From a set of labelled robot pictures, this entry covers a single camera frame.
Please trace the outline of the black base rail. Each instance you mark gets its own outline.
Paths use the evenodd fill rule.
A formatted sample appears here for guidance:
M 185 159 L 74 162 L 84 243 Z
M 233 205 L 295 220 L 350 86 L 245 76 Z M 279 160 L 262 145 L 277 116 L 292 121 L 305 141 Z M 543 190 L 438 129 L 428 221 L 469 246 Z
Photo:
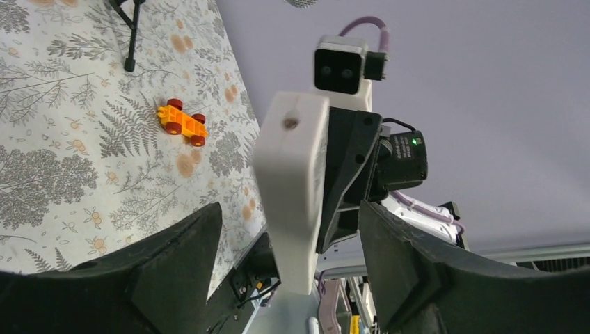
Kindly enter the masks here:
M 209 297 L 203 333 L 246 333 L 280 279 L 267 232 L 263 232 Z

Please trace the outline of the orange toy car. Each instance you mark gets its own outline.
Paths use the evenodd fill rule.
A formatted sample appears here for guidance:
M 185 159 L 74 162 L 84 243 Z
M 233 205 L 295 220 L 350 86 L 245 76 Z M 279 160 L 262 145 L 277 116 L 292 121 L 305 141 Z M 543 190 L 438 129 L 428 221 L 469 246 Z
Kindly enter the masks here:
M 195 147 L 206 144 L 209 133 L 205 126 L 206 116 L 201 113 L 189 115 L 183 111 L 183 102 L 172 98 L 157 109 L 157 116 L 164 131 L 173 136 L 182 135 Z

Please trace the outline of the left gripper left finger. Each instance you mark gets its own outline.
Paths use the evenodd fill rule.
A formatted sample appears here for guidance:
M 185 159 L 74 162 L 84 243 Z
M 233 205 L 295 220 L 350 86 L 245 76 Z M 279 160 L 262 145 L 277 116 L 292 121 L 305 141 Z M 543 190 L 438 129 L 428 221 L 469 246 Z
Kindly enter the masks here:
M 1 274 L 2 333 L 203 333 L 218 203 L 69 271 Z

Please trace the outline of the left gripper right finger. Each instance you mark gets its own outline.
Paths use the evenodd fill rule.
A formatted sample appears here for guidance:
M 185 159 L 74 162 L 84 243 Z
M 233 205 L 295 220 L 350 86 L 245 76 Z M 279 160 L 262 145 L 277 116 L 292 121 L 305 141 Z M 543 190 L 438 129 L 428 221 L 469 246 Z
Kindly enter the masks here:
M 588 333 L 589 270 L 496 262 L 424 232 L 372 202 L 359 228 L 385 333 Z

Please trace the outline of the floral table mat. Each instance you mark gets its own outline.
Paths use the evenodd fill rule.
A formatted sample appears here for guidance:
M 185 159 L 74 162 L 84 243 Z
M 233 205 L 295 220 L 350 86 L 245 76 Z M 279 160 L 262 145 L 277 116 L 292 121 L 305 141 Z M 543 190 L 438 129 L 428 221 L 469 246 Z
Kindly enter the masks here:
M 107 1 L 1 2 L 1 270 L 107 255 L 219 202 L 217 288 L 264 226 L 258 133 L 215 1 L 147 1 L 136 66 Z M 169 99 L 206 116 L 206 144 L 167 134 Z

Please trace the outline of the silver microphone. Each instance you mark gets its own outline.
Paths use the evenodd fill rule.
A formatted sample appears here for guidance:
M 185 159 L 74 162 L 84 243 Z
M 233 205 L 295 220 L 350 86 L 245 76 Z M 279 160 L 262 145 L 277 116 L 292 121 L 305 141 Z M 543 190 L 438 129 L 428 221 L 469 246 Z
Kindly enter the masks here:
M 318 0 L 284 0 L 284 2 L 298 9 L 305 9 L 315 5 Z

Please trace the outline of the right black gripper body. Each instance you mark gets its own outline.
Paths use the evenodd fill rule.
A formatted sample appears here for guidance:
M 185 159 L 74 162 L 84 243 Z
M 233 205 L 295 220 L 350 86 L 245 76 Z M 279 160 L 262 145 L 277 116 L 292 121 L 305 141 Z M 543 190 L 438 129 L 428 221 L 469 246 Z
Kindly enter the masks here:
M 332 107 L 327 135 L 319 254 L 356 235 L 361 202 L 380 203 L 428 175 L 423 133 L 404 122 Z

